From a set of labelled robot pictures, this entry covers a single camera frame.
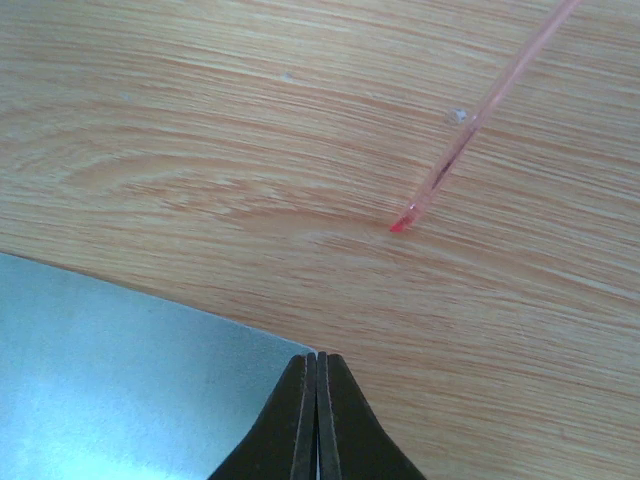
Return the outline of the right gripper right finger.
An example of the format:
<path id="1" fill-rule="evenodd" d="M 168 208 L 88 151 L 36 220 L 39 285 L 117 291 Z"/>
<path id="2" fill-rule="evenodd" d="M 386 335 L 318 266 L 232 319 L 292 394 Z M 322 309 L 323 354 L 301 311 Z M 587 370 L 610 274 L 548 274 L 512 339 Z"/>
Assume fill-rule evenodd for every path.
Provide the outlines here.
<path id="1" fill-rule="evenodd" d="M 317 356 L 316 405 L 322 479 L 422 479 L 385 432 L 344 358 Z"/>

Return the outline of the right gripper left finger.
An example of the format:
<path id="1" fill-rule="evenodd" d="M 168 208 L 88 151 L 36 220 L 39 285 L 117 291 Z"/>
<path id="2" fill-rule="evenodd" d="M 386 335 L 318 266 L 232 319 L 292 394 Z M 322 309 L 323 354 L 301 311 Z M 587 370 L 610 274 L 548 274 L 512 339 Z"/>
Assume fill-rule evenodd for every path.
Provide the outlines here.
<path id="1" fill-rule="evenodd" d="M 314 353 L 291 358 L 253 426 L 212 480 L 316 477 L 316 361 Z"/>

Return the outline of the blue cleaning cloth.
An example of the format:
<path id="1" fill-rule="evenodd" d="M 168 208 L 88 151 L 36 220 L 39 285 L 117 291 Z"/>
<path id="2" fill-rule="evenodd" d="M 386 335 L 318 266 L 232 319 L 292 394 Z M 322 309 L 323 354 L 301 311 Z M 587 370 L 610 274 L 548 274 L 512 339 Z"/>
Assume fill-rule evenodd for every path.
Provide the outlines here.
<path id="1" fill-rule="evenodd" d="M 1 475 L 204 479 L 307 347 L 182 304 L 1 258 Z"/>

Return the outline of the orange transparent sunglasses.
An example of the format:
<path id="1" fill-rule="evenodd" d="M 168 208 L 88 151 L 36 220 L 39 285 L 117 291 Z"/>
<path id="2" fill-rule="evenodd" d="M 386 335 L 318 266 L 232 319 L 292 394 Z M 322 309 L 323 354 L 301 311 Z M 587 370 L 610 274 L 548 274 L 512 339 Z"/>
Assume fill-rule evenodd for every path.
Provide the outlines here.
<path id="1" fill-rule="evenodd" d="M 559 1 L 537 29 L 529 35 L 517 53 L 491 85 L 487 94 L 461 124 L 441 157 L 416 190 L 407 206 L 398 215 L 389 230 L 400 233 L 409 229 L 426 211 L 462 157 L 471 140 L 476 136 L 497 106 L 512 90 L 530 63 L 538 56 L 558 28 L 581 4 L 580 0 Z"/>

